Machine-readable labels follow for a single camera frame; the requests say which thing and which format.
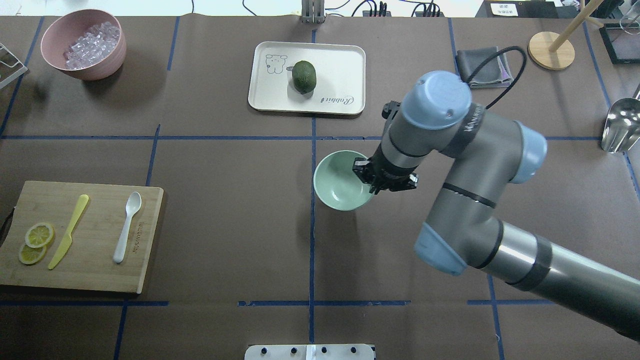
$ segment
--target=ice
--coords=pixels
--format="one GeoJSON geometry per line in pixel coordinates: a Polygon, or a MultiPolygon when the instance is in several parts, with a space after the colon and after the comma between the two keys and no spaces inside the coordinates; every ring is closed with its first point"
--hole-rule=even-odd
{"type": "Polygon", "coordinates": [[[82,69],[101,61],[115,49],[119,38],[120,29],[112,23],[93,25],[65,52],[67,69],[82,69]]]}

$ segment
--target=gray cloth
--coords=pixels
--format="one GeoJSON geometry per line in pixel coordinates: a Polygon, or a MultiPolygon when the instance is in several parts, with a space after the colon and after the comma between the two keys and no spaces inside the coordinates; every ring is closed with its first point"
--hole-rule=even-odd
{"type": "MultiPolygon", "coordinates": [[[[471,73],[483,61],[498,51],[498,47],[484,47],[482,49],[458,50],[456,61],[460,78],[467,81],[471,73]]],[[[505,54],[489,61],[469,83],[471,88],[500,88],[511,84],[513,76],[505,54]]]]}

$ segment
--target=wooden cutting board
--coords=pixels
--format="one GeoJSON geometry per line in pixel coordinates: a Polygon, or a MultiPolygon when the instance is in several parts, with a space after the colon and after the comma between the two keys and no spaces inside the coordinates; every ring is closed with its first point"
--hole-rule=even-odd
{"type": "Polygon", "coordinates": [[[148,186],[25,182],[0,247],[0,284],[141,293],[163,193],[161,188],[148,186]],[[131,220],[127,251],[118,265],[113,252],[132,192],[140,193],[142,207],[131,220]],[[48,270],[82,194],[89,195],[89,203],[72,233],[71,247],[58,266],[48,270]],[[53,225],[55,237],[42,260],[24,265],[18,251],[27,230],[39,222],[53,225]]]}

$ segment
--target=avocado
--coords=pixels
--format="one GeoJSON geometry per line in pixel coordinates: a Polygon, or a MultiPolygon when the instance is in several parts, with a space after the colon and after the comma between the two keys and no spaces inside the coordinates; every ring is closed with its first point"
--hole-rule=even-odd
{"type": "Polygon", "coordinates": [[[316,88],[316,68],[310,62],[298,61],[292,69],[293,87],[301,94],[314,91],[316,88]]]}

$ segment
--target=blue joint cap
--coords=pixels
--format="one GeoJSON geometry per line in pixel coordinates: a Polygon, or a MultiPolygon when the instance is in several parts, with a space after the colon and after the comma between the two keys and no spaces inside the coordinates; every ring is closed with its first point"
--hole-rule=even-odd
{"type": "Polygon", "coordinates": [[[535,175],[547,156],[547,139],[540,133],[516,121],[522,133],[522,158],[516,176],[510,183],[522,184],[535,175]]]}
{"type": "Polygon", "coordinates": [[[402,101],[404,118],[426,130],[440,130],[464,119],[471,106],[471,89],[448,71],[422,75],[402,101]]]}
{"type": "Polygon", "coordinates": [[[426,222],[418,235],[413,249],[425,263],[441,272],[458,276],[467,268],[467,263],[426,222]]]}

